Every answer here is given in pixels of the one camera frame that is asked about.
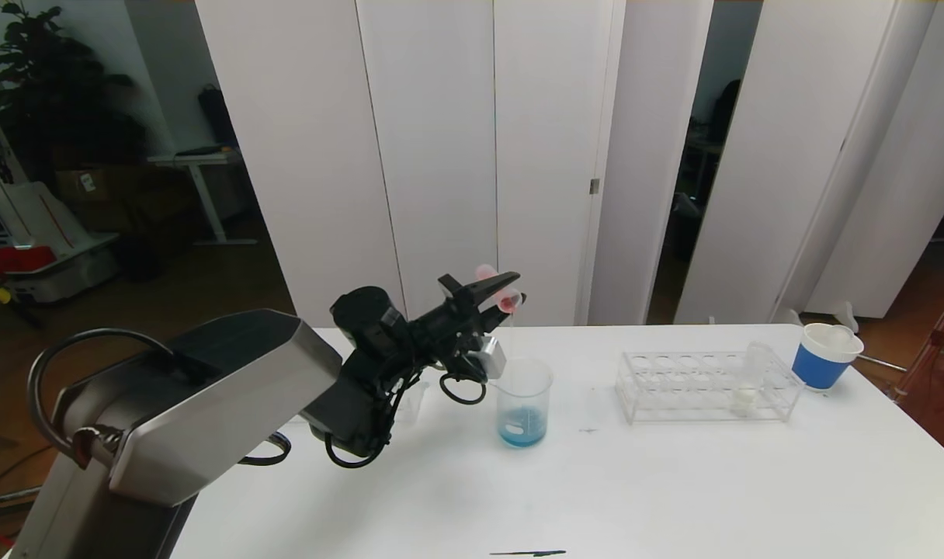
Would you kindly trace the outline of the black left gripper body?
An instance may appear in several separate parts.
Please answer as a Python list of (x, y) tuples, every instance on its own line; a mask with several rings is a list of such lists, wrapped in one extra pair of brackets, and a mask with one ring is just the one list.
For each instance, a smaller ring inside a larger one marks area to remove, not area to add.
[(483, 345), (480, 307), (468, 300), (465, 284), (440, 276), (444, 300), (426, 314), (408, 321), (408, 331), (422, 348), (480, 348)]

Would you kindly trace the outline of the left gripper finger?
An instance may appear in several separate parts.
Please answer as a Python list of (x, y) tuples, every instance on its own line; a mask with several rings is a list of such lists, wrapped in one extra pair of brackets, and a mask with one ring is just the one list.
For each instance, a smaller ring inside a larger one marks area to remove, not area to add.
[(507, 290), (512, 283), (517, 282), (519, 277), (521, 277), (521, 273), (506, 272), (465, 284), (468, 300), (473, 307), (480, 307), (494, 296), (499, 296), (503, 300), (505, 298), (502, 296), (503, 291)]
[(481, 312), (481, 325), (483, 333), (491, 333), (499, 327), (508, 318), (524, 304), (526, 300), (525, 293), (514, 293), (510, 297), (501, 297), (493, 307), (488, 307)]

